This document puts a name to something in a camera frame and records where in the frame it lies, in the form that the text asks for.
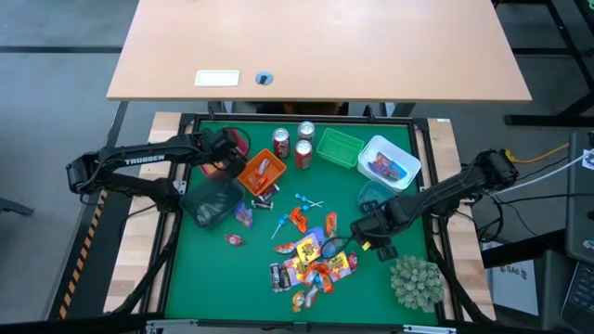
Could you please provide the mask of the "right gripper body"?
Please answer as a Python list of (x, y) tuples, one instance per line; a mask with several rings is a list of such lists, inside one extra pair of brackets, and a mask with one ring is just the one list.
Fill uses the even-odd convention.
[(360, 245), (388, 245), (391, 243), (391, 237), (408, 227), (408, 213), (398, 199), (379, 202), (379, 206), (372, 212), (363, 213), (362, 218), (350, 224), (351, 232)]

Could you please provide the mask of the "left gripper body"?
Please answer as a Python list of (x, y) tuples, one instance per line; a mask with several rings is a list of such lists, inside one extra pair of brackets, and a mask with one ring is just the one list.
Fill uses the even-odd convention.
[(210, 153), (206, 163), (200, 165), (202, 173), (210, 179), (235, 178), (247, 164), (249, 135), (239, 128), (206, 128), (201, 133), (202, 142)]

